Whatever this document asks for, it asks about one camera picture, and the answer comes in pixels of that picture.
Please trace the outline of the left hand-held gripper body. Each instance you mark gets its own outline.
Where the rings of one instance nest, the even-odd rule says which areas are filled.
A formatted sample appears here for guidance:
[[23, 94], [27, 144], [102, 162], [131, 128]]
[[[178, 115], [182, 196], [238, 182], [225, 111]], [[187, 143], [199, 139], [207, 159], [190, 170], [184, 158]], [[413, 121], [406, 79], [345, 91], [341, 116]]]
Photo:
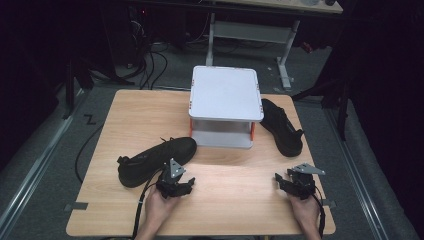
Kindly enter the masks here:
[[181, 189], [179, 180], [186, 172], [186, 169], [176, 162], [173, 158], [167, 163], [170, 166], [171, 177], [169, 179], [162, 179], [161, 174], [156, 182], [156, 188], [160, 191], [163, 198], [180, 197], [188, 195], [191, 192], [185, 192]]

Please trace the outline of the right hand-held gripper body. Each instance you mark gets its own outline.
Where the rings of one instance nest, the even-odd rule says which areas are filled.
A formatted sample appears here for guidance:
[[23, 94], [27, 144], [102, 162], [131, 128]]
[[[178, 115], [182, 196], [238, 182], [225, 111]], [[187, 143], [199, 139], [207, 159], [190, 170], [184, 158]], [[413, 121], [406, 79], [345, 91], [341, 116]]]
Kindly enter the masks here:
[[294, 166], [292, 169], [296, 172], [293, 177], [289, 176], [289, 184], [287, 193], [299, 197], [300, 199], [307, 199], [315, 193], [315, 180], [313, 175], [325, 175], [326, 172], [308, 163], [302, 163]]

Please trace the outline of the black knit shoe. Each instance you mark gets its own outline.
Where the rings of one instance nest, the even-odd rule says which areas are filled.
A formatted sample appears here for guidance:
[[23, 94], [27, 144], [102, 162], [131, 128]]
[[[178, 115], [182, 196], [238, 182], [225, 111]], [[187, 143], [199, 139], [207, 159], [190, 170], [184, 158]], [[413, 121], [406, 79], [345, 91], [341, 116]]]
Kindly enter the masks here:
[[134, 188], [145, 183], [171, 159], [179, 165], [189, 162], [197, 151], [197, 143], [191, 137], [170, 138], [136, 156], [120, 156], [117, 160], [118, 178], [121, 184]]
[[298, 156], [303, 149], [302, 129], [295, 129], [285, 110], [269, 99], [262, 100], [264, 118], [260, 124], [268, 130], [279, 152], [286, 157]]

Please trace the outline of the white shoe rack orange posts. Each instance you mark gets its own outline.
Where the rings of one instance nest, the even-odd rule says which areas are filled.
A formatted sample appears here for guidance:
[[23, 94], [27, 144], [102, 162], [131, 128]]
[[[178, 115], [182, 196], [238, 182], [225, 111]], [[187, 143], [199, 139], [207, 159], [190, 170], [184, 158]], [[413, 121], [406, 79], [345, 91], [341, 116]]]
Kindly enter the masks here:
[[251, 148], [255, 124], [264, 117], [256, 71], [195, 66], [188, 113], [198, 145]]

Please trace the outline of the person's right hand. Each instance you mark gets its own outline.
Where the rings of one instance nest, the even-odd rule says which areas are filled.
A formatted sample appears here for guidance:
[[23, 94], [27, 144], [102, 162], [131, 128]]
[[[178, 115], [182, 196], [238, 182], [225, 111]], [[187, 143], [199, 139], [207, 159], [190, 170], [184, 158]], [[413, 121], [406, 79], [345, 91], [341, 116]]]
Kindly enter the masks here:
[[304, 233], [318, 231], [318, 217], [320, 208], [313, 196], [307, 199], [300, 199], [293, 195], [288, 195], [291, 202], [294, 217]]

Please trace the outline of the person's left hand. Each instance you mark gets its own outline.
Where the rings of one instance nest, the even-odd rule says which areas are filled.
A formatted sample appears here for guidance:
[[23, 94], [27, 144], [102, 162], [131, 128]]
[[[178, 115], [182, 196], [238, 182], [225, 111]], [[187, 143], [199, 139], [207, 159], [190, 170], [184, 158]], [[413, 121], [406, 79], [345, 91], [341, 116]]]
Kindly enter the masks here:
[[180, 197], [164, 198], [160, 191], [153, 187], [145, 203], [146, 218], [143, 227], [152, 232], [157, 232], [179, 201]]

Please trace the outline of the white-legged desk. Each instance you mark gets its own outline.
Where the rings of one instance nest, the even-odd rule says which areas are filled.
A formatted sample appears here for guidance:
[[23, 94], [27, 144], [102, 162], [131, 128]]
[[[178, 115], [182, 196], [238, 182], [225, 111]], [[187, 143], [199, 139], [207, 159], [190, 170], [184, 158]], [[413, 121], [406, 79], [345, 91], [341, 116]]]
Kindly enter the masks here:
[[[343, 8], [338, 0], [211, 0], [214, 7], [219, 3], [237, 4], [239, 6], [265, 7], [269, 10], [288, 10], [291, 13], [342, 14]], [[256, 41], [283, 44], [281, 55], [276, 58], [281, 84], [284, 90], [290, 90], [293, 79], [288, 75], [286, 61], [295, 40], [300, 19], [295, 18], [290, 27], [277, 27], [260, 23], [242, 23], [239, 20], [216, 20], [210, 14], [208, 52], [206, 66], [214, 61], [214, 40], [216, 38]]]

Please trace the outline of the metal floor rail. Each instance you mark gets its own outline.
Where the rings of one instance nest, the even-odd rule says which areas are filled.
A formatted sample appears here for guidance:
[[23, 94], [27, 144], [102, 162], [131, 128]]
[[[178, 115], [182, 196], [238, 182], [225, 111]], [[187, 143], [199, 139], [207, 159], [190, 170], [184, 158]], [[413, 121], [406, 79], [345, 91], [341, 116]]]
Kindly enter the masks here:
[[35, 160], [18, 191], [8, 204], [4, 213], [0, 216], [0, 238], [6, 237], [13, 229], [17, 219], [21, 215], [23, 209], [30, 200], [49, 164], [51, 163], [52, 155], [55, 152], [59, 141], [63, 138], [72, 121], [73, 117], [69, 117], [68, 119], [61, 121], [52, 139], [41, 155]]
[[337, 128], [337, 120], [332, 110], [324, 109], [324, 114], [330, 124], [337, 143], [342, 151], [343, 162], [350, 178], [355, 194], [361, 205], [362, 212], [370, 226], [375, 240], [389, 240], [388, 234], [384, 228], [381, 218], [378, 214], [374, 201], [372, 200], [367, 187], [361, 177], [361, 174], [354, 162], [351, 151], [347, 143], [340, 137]]

